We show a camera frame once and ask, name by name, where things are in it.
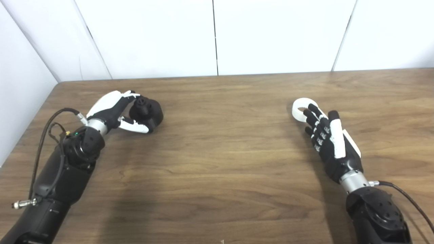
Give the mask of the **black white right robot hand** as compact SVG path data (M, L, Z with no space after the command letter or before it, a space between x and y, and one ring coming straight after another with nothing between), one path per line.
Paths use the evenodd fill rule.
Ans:
M361 157L344 135L342 122L336 110L325 116L310 103L303 111L308 126L305 132L310 136L314 150L323 162L324 171L332 181L339 180L350 171L363 172Z

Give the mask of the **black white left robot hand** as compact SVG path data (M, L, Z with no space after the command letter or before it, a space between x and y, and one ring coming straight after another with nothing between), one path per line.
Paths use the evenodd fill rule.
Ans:
M140 96L140 94L131 90L125 93L117 90L107 93L88 112L86 116L88 127L98 131L101 136L105 136L112 129L116 128L135 133L151 133L151 129L146 125L122 115L129 103L135 101Z

